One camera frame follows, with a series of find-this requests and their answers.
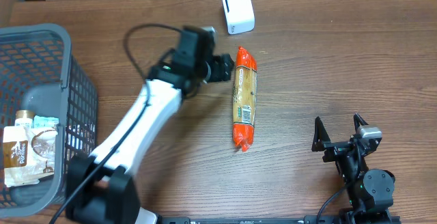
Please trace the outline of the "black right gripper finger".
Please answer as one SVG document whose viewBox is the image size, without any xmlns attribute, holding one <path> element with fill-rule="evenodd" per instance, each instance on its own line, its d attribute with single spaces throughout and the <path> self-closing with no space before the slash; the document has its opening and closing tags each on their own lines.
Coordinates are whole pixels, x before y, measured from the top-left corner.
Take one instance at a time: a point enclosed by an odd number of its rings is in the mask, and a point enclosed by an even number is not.
<svg viewBox="0 0 437 224">
<path fill-rule="evenodd" d="M 330 137 L 328 136 L 322 120 L 317 116 L 315 118 L 315 129 L 311 150 L 324 151 L 329 143 L 331 143 Z"/>
<path fill-rule="evenodd" d="M 354 129 L 355 130 L 358 130 L 358 128 L 360 126 L 366 126 L 367 125 L 367 122 L 358 113 L 354 114 L 353 121 L 354 121 Z"/>
</svg>

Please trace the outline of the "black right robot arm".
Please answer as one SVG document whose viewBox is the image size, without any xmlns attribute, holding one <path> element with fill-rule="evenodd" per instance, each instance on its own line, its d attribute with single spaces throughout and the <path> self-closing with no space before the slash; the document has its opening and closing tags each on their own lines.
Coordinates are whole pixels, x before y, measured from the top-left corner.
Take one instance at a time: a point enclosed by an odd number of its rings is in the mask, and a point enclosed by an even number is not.
<svg viewBox="0 0 437 224">
<path fill-rule="evenodd" d="M 369 125 L 358 113 L 353 117 L 355 133 L 347 141 L 333 142 L 320 117 L 315 118 L 311 150 L 323 152 L 325 163 L 334 162 L 344 186 L 329 197 L 318 210 L 315 223 L 400 223 L 391 216 L 395 176 L 388 170 L 370 169 L 365 157 L 375 152 L 382 140 L 382 131 Z M 324 218 L 327 205 L 346 192 L 351 207 L 337 216 Z"/>
</svg>

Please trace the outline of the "white Pantene tube gold cap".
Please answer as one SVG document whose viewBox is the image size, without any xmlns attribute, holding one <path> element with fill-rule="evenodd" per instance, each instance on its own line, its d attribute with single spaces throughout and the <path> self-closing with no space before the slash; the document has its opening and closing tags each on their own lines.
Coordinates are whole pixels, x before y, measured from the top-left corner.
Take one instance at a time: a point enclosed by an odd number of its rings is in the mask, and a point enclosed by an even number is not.
<svg viewBox="0 0 437 224">
<path fill-rule="evenodd" d="M 33 128 L 33 119 L 35 113 L 30 110 L 18 110 L 16 112 L 15 126 L 22 126 L 27 128 Z"/>
</svg>

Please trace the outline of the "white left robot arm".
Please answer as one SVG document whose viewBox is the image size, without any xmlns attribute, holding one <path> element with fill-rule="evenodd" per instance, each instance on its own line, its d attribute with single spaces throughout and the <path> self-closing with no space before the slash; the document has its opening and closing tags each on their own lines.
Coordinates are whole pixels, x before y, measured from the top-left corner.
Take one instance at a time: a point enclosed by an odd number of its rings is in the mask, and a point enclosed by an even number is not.
<svg viewBox="0 0 437 224">
<path fill-rule="evenodd" d="M 161 223 L 161 217 L 141 207 L 134 183 L 148 148 L 178 111 L 194 97 L 200 85 L 229 81 L 234 61 L 228 54 L 214 55 L 213 27 L 176 29 L 178 45 L 167 50 L 144 73 L 129 49 L 129 39 L 140 29 L 129 29 L 123 47 L 142 78 L 141 91 L 116 129 L 89 156 L 74 156 L 66 178 L 66 201 L 59 213 L 77 223 Z"/>
</svg>

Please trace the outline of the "beige dried fruit pouch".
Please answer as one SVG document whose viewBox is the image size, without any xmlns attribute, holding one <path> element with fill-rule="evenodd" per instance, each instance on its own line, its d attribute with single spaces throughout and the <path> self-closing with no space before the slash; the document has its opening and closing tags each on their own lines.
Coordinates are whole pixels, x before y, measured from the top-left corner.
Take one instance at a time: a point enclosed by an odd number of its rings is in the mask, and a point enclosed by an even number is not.
<svg viewBox="0 0 437 224">
<path fill-rule="evenodd" d="M 3 166 L 7 187 L 37 184 L 55 172 L 53 127 L 6 126 L 3 130 Z"/>
</svg>

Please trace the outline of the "teal snack packet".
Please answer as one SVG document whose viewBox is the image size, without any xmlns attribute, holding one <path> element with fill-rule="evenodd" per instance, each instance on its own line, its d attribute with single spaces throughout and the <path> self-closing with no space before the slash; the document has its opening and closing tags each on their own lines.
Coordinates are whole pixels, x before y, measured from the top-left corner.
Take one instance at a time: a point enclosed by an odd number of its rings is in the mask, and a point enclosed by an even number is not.
<svg viewBox="0 0 437 224">
<path fill-rule="evenodd" d="M 56 117 L 44 117 L 36 115 L 33 119 L 34 128 L 56 128 L 59 119 Z"/>
</svg>

